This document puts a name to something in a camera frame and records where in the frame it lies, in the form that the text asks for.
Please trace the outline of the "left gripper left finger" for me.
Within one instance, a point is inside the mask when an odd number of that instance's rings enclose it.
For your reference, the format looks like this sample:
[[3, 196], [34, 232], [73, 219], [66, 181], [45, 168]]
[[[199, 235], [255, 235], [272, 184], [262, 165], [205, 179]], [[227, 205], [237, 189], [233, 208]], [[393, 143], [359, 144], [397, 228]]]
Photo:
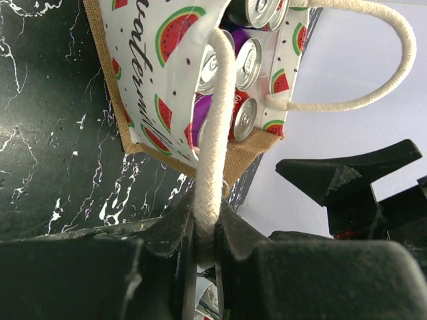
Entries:
[[192, 319], [194, 193], [163, 217], [1, 243], [2, 319]]

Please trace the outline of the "purple fanta can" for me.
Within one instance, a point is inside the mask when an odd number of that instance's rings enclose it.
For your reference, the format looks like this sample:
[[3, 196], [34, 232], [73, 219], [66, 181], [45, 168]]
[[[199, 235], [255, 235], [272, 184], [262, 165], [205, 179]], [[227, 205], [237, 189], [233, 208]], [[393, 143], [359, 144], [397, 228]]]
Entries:
[[260, 41], [243, 29], [231, 32], [236, 56], [236, 88], [248, 91], [256, 82], [262, 65]]
[[205, 121], [212, 102], [212, 95], [195, 94], [193, 120], [191, 125], [192, 142], [194, 147], [199, 146], [199, 132]]

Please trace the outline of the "red coke can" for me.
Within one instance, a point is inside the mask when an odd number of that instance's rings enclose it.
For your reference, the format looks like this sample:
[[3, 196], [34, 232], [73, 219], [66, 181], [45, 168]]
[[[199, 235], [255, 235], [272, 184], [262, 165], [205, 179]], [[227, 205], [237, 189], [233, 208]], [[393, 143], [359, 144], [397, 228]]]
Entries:
[[256, 99], [250, 97], [246, 92], [236, 89], [228, 140], [243, 141], [248, 138], [254, 128], [257, 112], [258, 104]]

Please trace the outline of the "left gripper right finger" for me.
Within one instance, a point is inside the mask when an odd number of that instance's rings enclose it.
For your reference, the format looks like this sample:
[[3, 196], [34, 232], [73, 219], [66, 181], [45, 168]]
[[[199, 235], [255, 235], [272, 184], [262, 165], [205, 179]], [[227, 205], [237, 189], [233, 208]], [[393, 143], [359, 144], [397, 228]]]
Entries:
[[425, 319], [426, 279], [393, 241], [272, 241], [227, 202], [216, 225], [222, 319]]

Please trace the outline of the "black yellow tall can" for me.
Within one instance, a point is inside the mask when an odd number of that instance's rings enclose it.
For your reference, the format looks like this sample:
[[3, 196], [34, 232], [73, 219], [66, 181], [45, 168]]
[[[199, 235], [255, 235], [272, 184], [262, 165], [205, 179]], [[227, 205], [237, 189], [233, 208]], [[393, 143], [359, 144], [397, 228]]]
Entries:
[[224, 17], [240, 26], [261, 28], [271, 19], [279, 0], [231, 0]]

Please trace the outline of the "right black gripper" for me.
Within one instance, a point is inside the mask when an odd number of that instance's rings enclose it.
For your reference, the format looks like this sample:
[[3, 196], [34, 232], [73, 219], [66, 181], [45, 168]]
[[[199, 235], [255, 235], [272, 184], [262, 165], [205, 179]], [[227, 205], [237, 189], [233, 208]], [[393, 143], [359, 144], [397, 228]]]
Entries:
[[426, 181], [377, 201], [371, 184], [422, 157], [405, 139], [370, 153], [333, 159], [282, 159], [276, 172], [325, 207], [330, 235], [338, 240], [391, 239], [426, 218]]

